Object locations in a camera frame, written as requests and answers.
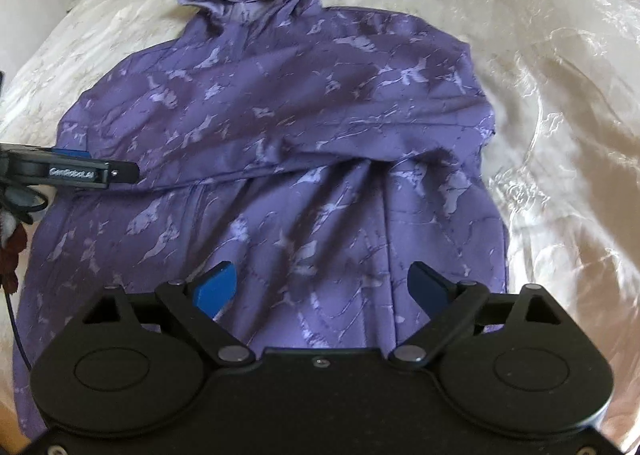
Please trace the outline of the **purple patterned hooded jacket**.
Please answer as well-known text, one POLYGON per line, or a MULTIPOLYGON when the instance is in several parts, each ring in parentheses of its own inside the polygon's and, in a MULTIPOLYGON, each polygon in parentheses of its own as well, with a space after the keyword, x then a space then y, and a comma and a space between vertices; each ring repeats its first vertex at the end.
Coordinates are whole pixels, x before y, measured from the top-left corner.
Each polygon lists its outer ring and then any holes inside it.
POLYGON ((468 46, 401 13, 320 0, 179 0, 180 38, 134 53, 62 117, 58 144, 140 183, 61 189, 36 230, 17 323, 18 423, 44 429, 25 364, 101 287, 149 293, 222 261, 219 324, 266 348, 390 350, 426 322, 421 261, 506 288, 480 178, 495 115, 468 46))

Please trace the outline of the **cream satin bedspread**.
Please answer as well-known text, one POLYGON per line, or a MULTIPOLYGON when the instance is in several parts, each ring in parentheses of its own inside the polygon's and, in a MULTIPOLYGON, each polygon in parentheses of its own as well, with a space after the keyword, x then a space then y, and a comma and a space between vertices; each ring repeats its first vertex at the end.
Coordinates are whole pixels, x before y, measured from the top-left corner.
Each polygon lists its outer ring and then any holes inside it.
MULTIPOLYGON (((610 361, 604 433, 639 445, 639 1, 323 0, 407 12, 469 43, 495 108, 485 182, 513 288, 544 285, 610 361)), ((79 95, 174 38, 176 0, 81 0, 1 97, 6 142, 49 145, 79 95)))

